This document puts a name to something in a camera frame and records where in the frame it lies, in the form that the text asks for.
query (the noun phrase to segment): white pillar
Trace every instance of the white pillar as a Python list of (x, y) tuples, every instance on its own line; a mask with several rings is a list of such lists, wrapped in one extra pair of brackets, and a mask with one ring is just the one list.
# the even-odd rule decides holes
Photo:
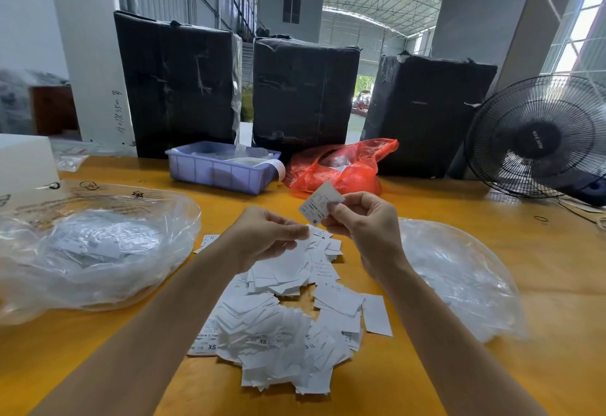
[(136, 156), (113, 18), (118, 0), (55, 0), (55, 6), (82, 140)]

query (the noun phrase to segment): electric fan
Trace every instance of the electric fan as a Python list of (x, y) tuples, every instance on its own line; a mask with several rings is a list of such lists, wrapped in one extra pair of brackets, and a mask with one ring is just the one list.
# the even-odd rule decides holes
[(464, 148), (490, 187), (522, 198), (568, 194), (606, 204), (606, 88), (588, 79), (543, 75), (486, 100)]

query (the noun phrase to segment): blue plastic tray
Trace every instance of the blue plastic tray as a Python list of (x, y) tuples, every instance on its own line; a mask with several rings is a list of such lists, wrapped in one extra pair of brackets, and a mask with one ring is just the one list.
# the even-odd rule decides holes
[[(169, 156), (170, 175), (180, 181), (206, 184), (256, 196), (276, 177), (276, 167), (270, 164), (250, 167), (204, 156), (204, 154), (234, 152), (235, 149), (235, 145), (212, 141), (172, 148), (166, 151)], [(260, 148), (248, 147), (246, 153), (254, 156), (255, 152), (260, 150)], [(278, 151), (269, 152), (273, 154), (273, 159), (278, 159), (281, 154)]]

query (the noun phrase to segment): yellow tabletop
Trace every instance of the yellow tabletop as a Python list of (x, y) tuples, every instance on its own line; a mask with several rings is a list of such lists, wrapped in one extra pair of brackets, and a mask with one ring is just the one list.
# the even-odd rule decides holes
[[(251, 204), (303, 220), (297, 210), (302, 199), (276, 182), (250, 197), (173, 182), (162, 160), (90, 158), (78, 172), (63, 176), (190, 195), (202, 209), (196, 245), (204, 234), (221, 233)], [(383, 198), (399, 216), (458, 227), (487, 245), (511, 271), (530, 337), (497, 338), (488, 347), (515, 378), (553, 416), (604, 414), (606, 233), (557, 205), (503, 197), (479, 182), (383, 178), (382, 183)], [(383, 294), (362, 270), (352, 242), (345, 240), (342, 249), (344, 257), (335, 264), (340, 282)], [(311, 312), (309, 293), (300, 303)], [(48, 312), (0, 328), (0, 415), (31, 410), (142, 304), (104, 313)], [(393, 306), (387, 299), (386, 304), (394, 337), (364, 334), (360, 352), (335, 369), (330, 396), (295, 396), (290, 384), (260, 394), (240, 387), (241, 370), (235, 366), (210, 357), (184, 358), (156, 414), (443, 415)]]

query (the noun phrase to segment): red vehicle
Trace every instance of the red vehicle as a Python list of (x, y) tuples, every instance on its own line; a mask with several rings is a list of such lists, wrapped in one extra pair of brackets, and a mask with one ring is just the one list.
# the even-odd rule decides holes
[(366, 117), (370, 103), (370, 90), (360, 90), (356, 101), (352, 104), (352, 113)]

